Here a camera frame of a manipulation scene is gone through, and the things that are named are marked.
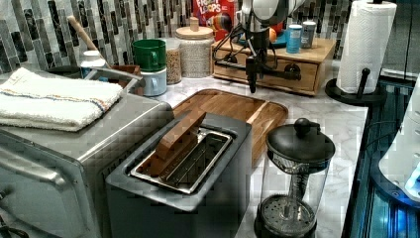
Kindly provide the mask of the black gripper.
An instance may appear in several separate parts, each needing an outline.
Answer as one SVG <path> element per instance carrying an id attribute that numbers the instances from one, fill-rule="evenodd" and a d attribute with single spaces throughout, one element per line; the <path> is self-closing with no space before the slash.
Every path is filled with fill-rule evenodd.
<path id="1" fill-rule="evenodd" d="M 251 93 L 257 89 L 257 74 L 274 70 L 275 65 L 267 65 L 267 50 L 272 49 L 272 43 L 269 40 L 269 29 L 265 28 L 261 32 L 245 32 L 248 47 L 251 51 L 246 60 L 246 74 Z"/>

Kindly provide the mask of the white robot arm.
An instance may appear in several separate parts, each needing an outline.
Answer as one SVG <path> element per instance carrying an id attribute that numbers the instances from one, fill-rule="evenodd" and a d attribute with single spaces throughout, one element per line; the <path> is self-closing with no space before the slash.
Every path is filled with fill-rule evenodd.
<path id="1" fill-rule="evenodd" d="M 273 66 L 266 64 L 267 50 L 275 49 L 269 40 L 269 28 L 283 22 L 306 0 L 244 0 L 240 24 L 245 31 L 247 47 L 251 54 L 246 58 L 246 76 L 251 93 L 257 89 L 258 76 L 274 74 Z"/>

